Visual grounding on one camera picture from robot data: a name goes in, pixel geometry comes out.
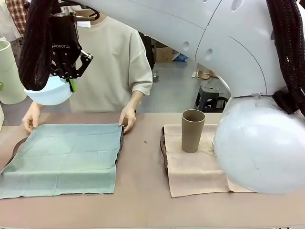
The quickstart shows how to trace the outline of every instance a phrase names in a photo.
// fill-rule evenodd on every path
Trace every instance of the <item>beige cloth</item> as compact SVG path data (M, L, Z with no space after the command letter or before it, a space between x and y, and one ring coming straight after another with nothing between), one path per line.
M196 153L181 149L181 125L165 125L168 178L172 197L215 192L251 192L231 182L217 162L212 138L217 125L205 125Z

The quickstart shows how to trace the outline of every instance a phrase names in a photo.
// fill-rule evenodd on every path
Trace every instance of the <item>beige t-shirt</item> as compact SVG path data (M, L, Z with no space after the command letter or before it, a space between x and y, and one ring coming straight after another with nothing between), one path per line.
M136 30L107 17L91 28L78 27L78 33L82 49L94 58L70 97L72 112L120 112L132 92L149 95L153 75Z

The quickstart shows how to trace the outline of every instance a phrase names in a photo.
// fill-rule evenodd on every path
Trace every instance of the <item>person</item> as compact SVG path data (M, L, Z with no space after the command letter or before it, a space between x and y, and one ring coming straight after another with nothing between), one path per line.
M21 37L24 36L25 26L29 12L29 0L5 0L11 17L18 29Z
M79 16L92 13L77 11ZM144 95L149 95L153 84L140 35L103 14L92 22L91 28L78 27L78 33L83 50L94 59L77 81L78 90L70 97L71 110L75 113L121 111L119 125L126 119L124 133L127 133L136 121L138 104ZM43 107L35 102L31 104L22 120L28 131L38 126Z
M0 37L2 40L10 42L16 64L19 66L21 54L19 39L21 38L21 35L14 24L5 0L0 0Z

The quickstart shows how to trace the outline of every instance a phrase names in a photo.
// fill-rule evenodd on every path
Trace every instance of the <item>wooden tabletop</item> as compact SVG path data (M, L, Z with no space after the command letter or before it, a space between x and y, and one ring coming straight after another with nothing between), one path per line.
M3 126L0 131L0 145L14 132L18 126Z
M45 123L116 123L118 118L119 114L51 114L45 115ZM305 224L305 190L288 195L214 193L171 198L160 134L163 125L179 123L180 114L137 114L136 126L124 137L114 194L0 200L0 225L46 229ZM25 136L19 128L0 146L2 165Z

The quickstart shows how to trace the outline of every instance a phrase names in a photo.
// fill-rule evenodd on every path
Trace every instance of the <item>paper cup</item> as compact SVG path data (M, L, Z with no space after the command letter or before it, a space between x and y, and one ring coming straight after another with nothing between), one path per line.
M198 150L205 115L199 110L187 110L182 114L182 150L195 153Z

